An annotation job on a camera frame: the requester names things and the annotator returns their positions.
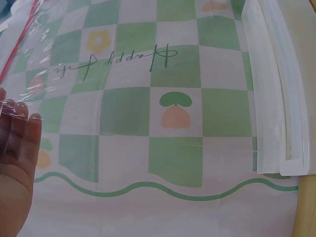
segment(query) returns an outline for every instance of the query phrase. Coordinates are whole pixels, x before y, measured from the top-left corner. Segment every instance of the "white square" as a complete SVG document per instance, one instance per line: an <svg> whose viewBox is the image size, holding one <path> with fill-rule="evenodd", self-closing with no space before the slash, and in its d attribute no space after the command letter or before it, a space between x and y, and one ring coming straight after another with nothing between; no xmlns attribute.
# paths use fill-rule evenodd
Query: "white square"
<svg viewBox="0 0 316 237"><path fill-rule="evenodd" d="M251 137L203 137L203 187L222 193L253 178L252 152Z"/></svg>
<svg viewBox="0 0 316 237"><path fill-rule="evenodd" d="M201 137L202 99L200 88L150 88L150 136L154 137ZM163 96L180 92L170 106L161 105ZM177 104L177 100L191 100L188 107Z"/></svg>
<svg viewBox="0 0 316 237"><path fill-rule="evenodd" d="M76 83L79 64L50 67L45 99L69 95Z"/></svg>
<svg viewBox="0 0 316 237"><path fill-rule="evenodd" d="M256 118L256 106L255 106L255 95L253 91L248 91L248 100L250 107L250 119L251 119L251 132L252 136L257 136L257 118Z"/></svg>
<svg viewBox="0 0 316 237"><path fill-rule="evenodd" d="M200 46L202 88L247 90L242 52Z"/></svg>
<svg viewBox="0 0 316 237"><path fill-rule="evenodd" d="M106 89L123 87L150 87L152 64L152 50L115 57L112 60L110 73L106 82Z"/></svg>
<svg viewBox="0 0 316 237"><path fill-rule="evenodd" d="M99 186L112 192L148 176L149 138L99 136Z"/></svg>
<svg viewBox="0 0 316 237"><path fill-rule="evenodd" d="M156 43L158 47L198 45L197 20L157 22Z"/></svg>
<svg viewBox="0 0 316 237"><path fill-rule="evenodd" d="M156 22L157 0L121 0L118 23Z"/></svg>
<svg viewBox="0 0 316 237"><path fill-rule="evenodd" d="M81 30L87 16L88 9L89 6L85 6L68 13L63 19L63 23L61 24L58 35L60 36L68 32Z"/></svg>
<svg viewBox="0 0 316 237"><path fill-rule="evenodd" d="M234 19L230 0L196 0L197 18L206 16L225 16Z"/></svg>
<svg viewBox="0 0 316 237"><path fill-rule="evenodd" d="M34 69L49 68L52 45L52 39L40 43L30 56L26 70L31 71Z"/></svg>
<svg viewBox="0 0 316 237"><path fill-rule="evenodd" d="M240 50L242 52L248 52L248 45L246 41L245 30L243 28L243 23L241 21L235 20L235 24L240 44Z"/></svg>
<svg viewBox="0 0 316 237"><path fill-rule="evenodd" d="M61 134L98 135L103 91L71 94L66 101Z"/></svg>
<svg viewBox="0 0 316 237"><path fill-rule="evenodd" d="M21 50L36 48L41 40L44 32L43 27L31 27L21 44Z"/></svg>
<svg viewBox="0 0 316 237"><path fill-rule="evenodd" d="M6 97L14 101L22 101L26 94L26 74L17 73L9 76L6 84Z"/></svg>
<svg viewBox="0 0 316 237"><path fill-rule="evenodd" d="M111 53L115 51L117 25L107 25L92 27L82 30L81 47L80 47L80 62L88 62L91 54L97 58L97 60L108 59Z"/></svg>
<svg viewBox="0 0 316 237"><path fill-rule="evenodd" d="M63 17L66 14L70 0L43 1L41 10L49 11L48 23Z"/></svg>

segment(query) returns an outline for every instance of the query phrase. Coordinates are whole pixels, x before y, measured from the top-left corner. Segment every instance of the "hand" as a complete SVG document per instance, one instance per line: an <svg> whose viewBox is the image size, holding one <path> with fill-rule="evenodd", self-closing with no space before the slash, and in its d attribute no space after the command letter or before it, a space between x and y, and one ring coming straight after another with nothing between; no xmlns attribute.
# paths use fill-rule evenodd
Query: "hand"
<svg viewBox="0 0 316 237"><path fill-rule="evenodd" d="M15 237L29 214L39 155L41 118L0 88L0 237Z"/></svg>

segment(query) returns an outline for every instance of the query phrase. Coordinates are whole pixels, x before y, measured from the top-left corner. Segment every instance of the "clear plastic bag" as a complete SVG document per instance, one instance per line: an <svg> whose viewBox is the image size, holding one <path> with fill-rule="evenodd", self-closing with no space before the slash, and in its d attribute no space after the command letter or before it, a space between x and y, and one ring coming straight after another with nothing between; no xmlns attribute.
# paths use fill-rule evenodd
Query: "clear plastic bag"
<svg viewBox="0 0 316 237"><path fill-rule="evenodd" d="M290 235L297 180L255 172L242 1L39 3L2 83L43 119L21 236Z"/></svg>

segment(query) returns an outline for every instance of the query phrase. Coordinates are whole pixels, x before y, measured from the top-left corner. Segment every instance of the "yellow flower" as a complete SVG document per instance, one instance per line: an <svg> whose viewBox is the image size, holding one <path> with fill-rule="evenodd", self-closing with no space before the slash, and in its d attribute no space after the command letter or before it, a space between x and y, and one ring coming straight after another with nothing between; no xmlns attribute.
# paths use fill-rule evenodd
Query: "yellow flower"
<svg viewBox="0 0 316 237"><path fill-rule="evenodd" d="M94 54L100 54L103 49L110 47L111 39L108 31L94 31L90 33L89 39L86 43L88 50Z"/></svg>

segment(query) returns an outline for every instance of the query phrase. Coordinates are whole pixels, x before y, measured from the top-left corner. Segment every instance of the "finger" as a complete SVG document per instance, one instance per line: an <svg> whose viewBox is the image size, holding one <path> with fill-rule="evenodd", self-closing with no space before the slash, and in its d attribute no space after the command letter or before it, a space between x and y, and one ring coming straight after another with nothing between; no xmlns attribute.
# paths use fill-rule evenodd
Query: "finger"
<svg viewBox="0 0 316 237"><path fill-rule="evenodd" d="M41 139L41 117L32 114L26 125L24 139L21 147L21 164L24 171L33 179L38 162Z"/></svg>
<svg viewBox="0 0 316 237"><path fill-rule="evenodd" d="M6 96L6 90L3 88L0 88L0 101L1 101L1 106L5 100L5 96Z"/></svg>
<svg viewBox="0 0 316 237"><path fill-rule="evenodd" d="M19 158L22 140L28 121L29 110L25 103L18 102L14 106L15 113L11 116L11 131L6 153L15 159Z"/></svg>
<svg viewBox="0 0 316 237"><path fill-rule="evenodd" d="M9 134L11 131L11 114L14 111L15 102L8 100L3 103L2 112L0 115L0 159L6 151Z"/></svg>

